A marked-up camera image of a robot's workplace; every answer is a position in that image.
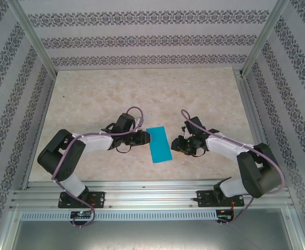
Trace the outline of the blue paper sheet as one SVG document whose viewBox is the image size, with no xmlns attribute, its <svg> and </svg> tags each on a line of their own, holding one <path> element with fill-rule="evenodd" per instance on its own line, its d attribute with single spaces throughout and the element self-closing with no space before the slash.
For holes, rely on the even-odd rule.
<svg viewBox="0 0 305 250">
<path fill-rule="evenodd" d="M 152 162 L 154 164 L 172 160 L 172 154 L 164 127 L 148 128 L 151 141 L 149 143 Z"/>
</svg>

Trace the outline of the grey sheet metal panel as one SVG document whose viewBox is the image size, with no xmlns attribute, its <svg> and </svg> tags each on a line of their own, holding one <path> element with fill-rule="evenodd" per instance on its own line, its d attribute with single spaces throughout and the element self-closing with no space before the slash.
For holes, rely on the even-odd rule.
<svg viewBox="0 0 305 250">
<path fill-rule="evenodd" d="M 298 250 L 281 226 L 254 229 L 211 221 L 23 221 L 12 250 Z"/>
</svg>

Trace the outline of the small circuit board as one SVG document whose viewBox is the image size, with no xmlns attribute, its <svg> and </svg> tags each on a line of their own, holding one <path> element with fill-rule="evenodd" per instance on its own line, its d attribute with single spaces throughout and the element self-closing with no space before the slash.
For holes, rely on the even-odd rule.
<svg viewBox="0 0 305 250">
<path fill-rule="evenodd" d="M 234 218 L 234 212 L 232 210 L 217 210 L 216 215 L 218 219 L 225 221 L 232 221 Z"/>
<path fill-rule="evenodd" d="M 91 212 L 90 211 L 72 211 L 70 213 L 71 219 L 90 219 Z"/>
</svg>

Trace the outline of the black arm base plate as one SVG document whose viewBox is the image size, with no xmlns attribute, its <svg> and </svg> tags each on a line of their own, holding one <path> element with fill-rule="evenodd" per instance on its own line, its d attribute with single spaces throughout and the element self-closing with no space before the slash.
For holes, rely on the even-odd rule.
<svg viewBox="0 0 305 250">
<path fill-rule="evenodd" d="M 193 200 L 199 207 L 243 207 L 245 205 L 242 195 L 226 197 L 213 190 L 197 191 L 197 197 Z"/>
<path fill-rule="evenodd" d="M 82 201 L 85 201 L 87 204 L 93 208 L 103 208 L 105 202 L 105 193 L 104 192 L 87 192 L 81 194 L 79 198 Z M 72 198 L 66 192 L 61 192 L 58 201 L 58 208 L 88 208 L 87 205 L 77 201 Z"/>
</svg>

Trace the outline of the aluminium mounting rail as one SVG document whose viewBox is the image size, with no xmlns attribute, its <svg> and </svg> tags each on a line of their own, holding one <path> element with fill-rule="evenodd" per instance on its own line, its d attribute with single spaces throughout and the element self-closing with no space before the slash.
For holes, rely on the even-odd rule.
<svg viewBox="0 0 305 250">
<path fill-rule="evenodd" d="M 90 191 L 105 192 L 105 210 L 198 209 L 198 190 L 211 190 L 217 180 L 87 181 Z M 10 210 L 57 210 L 61 188 L 54 182 L 29 182 L 13 192 Z"/>
</svg>

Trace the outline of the aluminium side rail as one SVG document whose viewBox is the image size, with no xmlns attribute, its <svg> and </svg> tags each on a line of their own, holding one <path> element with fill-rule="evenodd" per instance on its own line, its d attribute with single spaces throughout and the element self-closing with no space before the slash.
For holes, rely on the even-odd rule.
<svg viewBox="0 0 305 250">
<path fill-rule="evenodd" d="M 255 108 L 255 104 L 253 101 L 253 98 L 251 96 L 251 92 L 249 90 L 249 87 L 247 85 L 247 82 L 245 79 L 241 76 L 240 70 L 233 69 L 234 77 L 238 86 L 238 90 L 240 93 L 240 97 L 243 103 L 243 107 L 246 113 L 246 117 L 248 119 L 250 131 L 253 137 L 254 145 L 258 145 L 260 143 L 267 143 L 262 126 L 260 124 L 259 115 Z M 274 162 L 275 156 L 272 153 L 269 153 L 269 155 L 266 158 L 262 158 L 263 163 L 262 166 L 268 166 L 271 169 L 271 172 L 274 173 L 277 176 L 279 188 L 283 188 L 285 184 L 285 177 L 279 167 L 279 165 Z"/>
<path fill-rule="evenodd" d="M 25 190 L 28 186 L 29 176 L 30 176 L 30 173 L 31 173 L 31 170 L 32 170 L 33 161 L 35 159 L 36 150 L 37 150 L 38 143 L 39 143 L 39 140 L 40 140 L 40 137 L 41 137 L 42 128 L 43 128 L 43 125 L 44 125 L 44 122 L 45 122 L 45 117 L 46 117 L 46 113 L 47 113 L 47 110 L 48 110 L 48 107 L 49 107 L 49 104 L 50 104 L 50 100 L 51 100 L 51 96 L 52 96 L 52 93 L 53 93 L 55 82 L 56 82 L 56 77 L 55 77 L 54 80 L 51 81 L 51 85 L 50 85 L 49 90 L 47 92 L 45 102 L 43 103 L 43 108 L 42 108 L 42 113 L 41 113 L 41 116 L 40 116 L 40 121 L 39 121 L 38 126 L 37 126 L 36 134 L 35 134 L 33 144 L 32 144 L 32 147 L 31 147 L 31 152 L 29 154 L 29 159 L 28 159 L 28 162 L 27 162 L 27 166 L 26 166 L 26 169 L 25 169 L 24 174 L 22 176 L 22 182 L 21 182 L 21 186 L 20 186 L 21 190 Z"/>
</svg>

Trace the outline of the aluminium frame post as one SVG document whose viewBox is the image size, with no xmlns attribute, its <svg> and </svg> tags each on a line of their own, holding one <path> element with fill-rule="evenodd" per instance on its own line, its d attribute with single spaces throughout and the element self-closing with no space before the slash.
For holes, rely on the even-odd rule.
<svg viewBox="0 0 305 250">
<path fill-rule="evenodd" d="M 36 53 L 41 59 L 43 65 L 47 69 L 52 79 L 57 77 L 58 71 L 56 70 L 50 56 L 48 55 L 41 39 L 39 38 L 35 28 L 32 25 L 28 15 L 24 11 L 22 5 L 19 0 L 6 0 L 10 9 L 14 13 L 21 27 L 23 28 L 25 34 L 27 35 L 30 43 L 34 47 Z"/>
<path fill-rule="evenodd" d="M 288 4 L 289 0 L 277 0 L 272 11 L 270 12 L 260 34 L 258 35 L 253 48 L 251 49 L 243 68 L 241 69 L 240 73 L 241 76 L 244 78 L 250 71 L 252 65 L 254 64 L 255 60 L 257 59 L 262 47 L 264 46 L 266 40 L 270 36 L 271 32 L 274 29 L 280 15 L 283 13 L 286 5 Z"/>
</svg>

